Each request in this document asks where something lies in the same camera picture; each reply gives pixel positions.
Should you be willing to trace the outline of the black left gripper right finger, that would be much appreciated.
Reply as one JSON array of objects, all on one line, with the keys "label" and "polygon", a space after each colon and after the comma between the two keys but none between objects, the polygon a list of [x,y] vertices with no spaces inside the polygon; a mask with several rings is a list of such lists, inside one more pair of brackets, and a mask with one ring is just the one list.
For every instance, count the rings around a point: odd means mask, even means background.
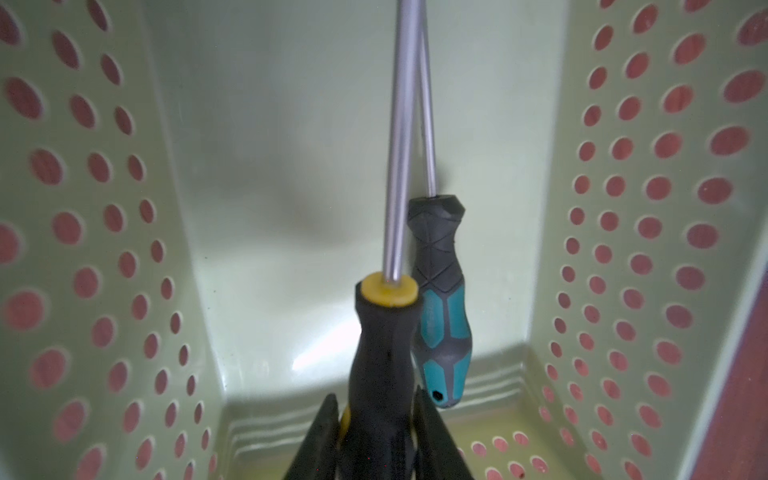
[{"label": "black left gripper right finger", "polygon": [[420,386],[413,400],[418,480],[472,480],[472,474],[431,397]]}]

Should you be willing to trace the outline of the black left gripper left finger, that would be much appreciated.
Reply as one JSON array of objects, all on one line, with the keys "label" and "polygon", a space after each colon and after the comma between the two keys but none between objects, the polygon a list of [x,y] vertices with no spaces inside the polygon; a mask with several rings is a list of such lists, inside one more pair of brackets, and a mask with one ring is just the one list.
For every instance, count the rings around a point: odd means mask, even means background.
[{"label": "black left gripper left finger", "polygon": [[334,480],[340,432],[339,405],[328,394],[307,431],[284,480]]}]

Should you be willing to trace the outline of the black yellow screwdriver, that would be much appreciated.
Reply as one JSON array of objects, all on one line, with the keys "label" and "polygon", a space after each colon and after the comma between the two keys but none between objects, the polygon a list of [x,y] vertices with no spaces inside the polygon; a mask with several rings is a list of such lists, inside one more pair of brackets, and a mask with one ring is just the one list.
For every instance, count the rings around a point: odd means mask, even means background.
[{"label": "black yellow screwdriver", "polygon": [[412,475],[410,349],[422,303],[417,283],[403,272],[403,257],[424,16],[421,1],[397,4],[383,264],[355,287],[361,334],[340,441],[342,479]]}]

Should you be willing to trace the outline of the teal and grey screwdriver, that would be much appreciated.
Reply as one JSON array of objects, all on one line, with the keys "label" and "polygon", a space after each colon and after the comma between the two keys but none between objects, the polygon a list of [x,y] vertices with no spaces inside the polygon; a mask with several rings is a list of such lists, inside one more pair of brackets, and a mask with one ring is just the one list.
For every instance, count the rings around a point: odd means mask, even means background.
[{"label": "teal and grey screwdriver", "polygon": [[423,299],[413,355],[427,394],[437,407],[447,409],[463,398],[473,340],[466,314],[465,277],[455,247],[465,208],[456,196],[438,193],[426,18],[421,22],[418,59],[426,195],[408,204],[407,225],[416,247],[412,277]]}]

